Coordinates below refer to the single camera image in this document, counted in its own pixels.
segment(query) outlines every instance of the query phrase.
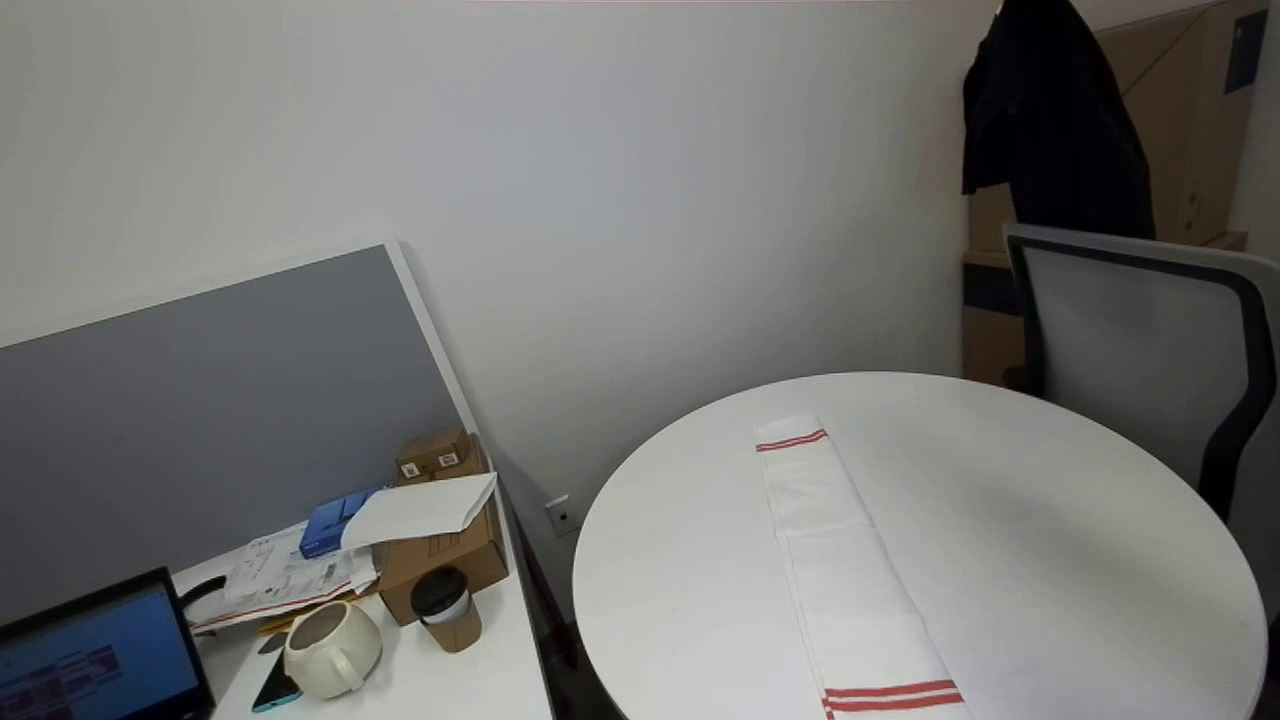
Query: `white desk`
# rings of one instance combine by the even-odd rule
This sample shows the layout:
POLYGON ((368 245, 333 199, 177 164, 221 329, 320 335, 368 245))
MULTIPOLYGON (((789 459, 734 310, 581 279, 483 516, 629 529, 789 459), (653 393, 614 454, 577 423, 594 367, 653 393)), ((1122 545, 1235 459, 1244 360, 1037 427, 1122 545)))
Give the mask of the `white desk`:
POLYGON ((629 717, 820 717, 750 432, 820 417, 976 720, 1244 720, 1254 580, 1161 459, 1063 406, 938 376, 814 376, 706 402, 632 450, 571 567, 629 717))
MULTIPOLYGON (((363 596, 359 609, 382 629, 382 655, 373 669, 368 684, 351 694, 315 704, 292 701, 264 720, 287 717, 438 717, 438 720, 546 720, 546 688, 534 655, 534 635, 523 609, 523 585, 511 553, 511 535, 505 531, 507 547, 507 574, 483 593, 474 593, 474 611, 483 635, 448 655, 419 622, 392 622, 380 596, 363 596)), ((177 585, 188 587, 193 580, 207 574, 215 558, 182 572, 177 585)), ((264 688, 274 653, 255 655, 264 635, 241 633, 215 642, 202 642, 207 684, 215 691, 215 720, 244 720, 252 717, 252 701, 264 688)))

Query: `round white table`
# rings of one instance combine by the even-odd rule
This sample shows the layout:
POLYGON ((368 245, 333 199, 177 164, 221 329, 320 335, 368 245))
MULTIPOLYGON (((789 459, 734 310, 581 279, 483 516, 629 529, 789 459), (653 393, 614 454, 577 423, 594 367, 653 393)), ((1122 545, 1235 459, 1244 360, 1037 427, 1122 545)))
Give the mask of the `round white table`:
POLYGON ((750 432, 814 417, 976 720, 1247 720, 1266 629, 1209 502, 1130 441, 987 384, 848 373, 716 398, 601 486, 571 565, 632 720, 820 717, 750 432))

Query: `hanging coat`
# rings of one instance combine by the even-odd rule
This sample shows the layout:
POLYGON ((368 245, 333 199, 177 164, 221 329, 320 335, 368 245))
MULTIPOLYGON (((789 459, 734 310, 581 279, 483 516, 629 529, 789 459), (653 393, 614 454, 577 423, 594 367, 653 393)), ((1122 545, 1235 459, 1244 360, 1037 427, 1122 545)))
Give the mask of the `hanging coat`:
POLYGON ((1068 0, 1002 0, 963 77, 963 190, 1008 185, 1014 221, 1157 237, 1143 144, 1068 0))

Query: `laptop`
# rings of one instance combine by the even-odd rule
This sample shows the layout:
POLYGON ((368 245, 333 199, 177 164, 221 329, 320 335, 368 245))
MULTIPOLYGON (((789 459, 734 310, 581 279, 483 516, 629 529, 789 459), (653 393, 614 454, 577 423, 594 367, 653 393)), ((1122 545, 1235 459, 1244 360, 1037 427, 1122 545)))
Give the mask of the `laptop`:
POLYGON ((162 567, 0 629, 0 720, 195 720, 210 691, 162 567))

